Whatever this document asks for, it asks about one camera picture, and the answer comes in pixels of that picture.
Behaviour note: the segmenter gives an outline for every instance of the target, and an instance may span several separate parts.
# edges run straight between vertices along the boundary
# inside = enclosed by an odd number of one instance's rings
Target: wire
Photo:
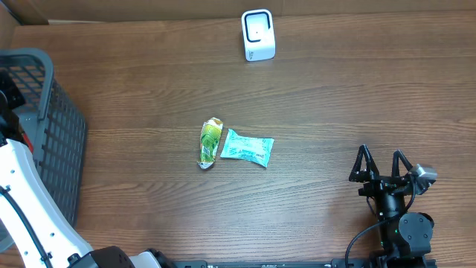
[[[372,215],[376,216],[375,211],[373,210],[372,205],[370,204],[369,198],[372,198],[373,200],[374,200],[374,198],[373,197],[367,197],[367,205],[369,205],[370,212],[372,212]]]
[[[352,246],[354,245],[354,243],[363,235],[367,234],[367,232],[369,232],[370,230],[374,229],[375,227],[379,227],[379,226],[382,226],[386,223],[389,223],[390,221],[392,220],[395,220],[396,218],[400,218],[401,216],[403,216],[405,213],[407,213],[408,209],[410,209],[411,205],[414,203],[415,201],[415,195],[416,195],[416,190],[415,190],[415,182],[414,182],[414,178],[412,176],[410,176],[410,183],[411,183],[411,198],[410,198],[410,202],[408,202],[408,204],[405,206],[405,209],[400,212],[399,214],[397,214],[396,216],[393,216],[393,217],[389,217],[387,218],[386,220],[383,220],[381,222],[378,222],[374,225],[372,225],[371,227],[368,227],[367,229],[365,229],[364,231],[362,232],[359,232],[349,243],[349,246],[347,247],[347,250],[345,251],[345,268],[350,268],[349,266],[349,255],[350,255],[350,249],[352,248]]]
[[[30,222],[26,218],[25,214],[23,214],[22,209],[18,206],[16,201],[12,198],[12,196],[8,193],[8,190],[5,190],[2,186],[0,186],[0,194],[5,197],[5,199],[10,203],[12,206],[13,210],[18,214],[18,217],[22,221],[23,225],[28,231],[28,234],[31,237],[31,240],[35,244],[36,249],[38,249],[39,255],[42,257],[42,261],[45,263],[47,268],[53,268],[53,265],[51,265],[50,258],[48,254],[46,254],[45,249],[43,248],[42,244],[39,242],[38,237],[35,234],[35,231],[33,230],[33,227],[31,227]]]

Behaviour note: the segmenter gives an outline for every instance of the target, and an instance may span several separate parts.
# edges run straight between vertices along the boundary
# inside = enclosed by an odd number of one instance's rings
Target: white plug-in device
[[[276,54],[273,17],[266,9],[250,10],[241,16],[247,61],[268,60]]]

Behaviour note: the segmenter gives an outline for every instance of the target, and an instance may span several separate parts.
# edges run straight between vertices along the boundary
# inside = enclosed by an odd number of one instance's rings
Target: gray plastic basket
[[[0,71],[8,72],[25,97],[26,104],[14,112],[33,144],[39,177],[66,220],[75,226],[87,134],[84,116],[55,81],[53,63],[45,52],[0,50]],[[0,221],[0,252],[12,245]]]

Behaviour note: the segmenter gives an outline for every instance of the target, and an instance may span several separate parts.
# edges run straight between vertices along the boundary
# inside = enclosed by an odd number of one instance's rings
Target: green snack wrapper
[[[220,157],[248,160],[267,168],[273,143],[273,138],[243,137],[234,130],[228,129]]]
[[[218,118],[211,118],[203,123],[200,135],[200,160],[198,160],[201,169],[207,169],[215,162],[222,129],[223,122]]]

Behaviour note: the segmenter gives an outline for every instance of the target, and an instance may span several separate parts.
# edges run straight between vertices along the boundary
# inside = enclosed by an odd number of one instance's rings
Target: wooden table
[[[374,223],[347,181],[368,144],[383,174],[400,148],[439,178],[412,211],[435,220],[440,267],[476,265],[476,12],[275,19],[273,60],[247,63],[239,19],[29,26],[89,123],[77,231],[95,249],[173,259],[344,256]],[[203,121],[275,138],[267,169],[196,164]],[[222,135],[224,144],[227,130]],[[378,249],[361,239],[352,256]],[[0,257],[20,267],[14,251]]]

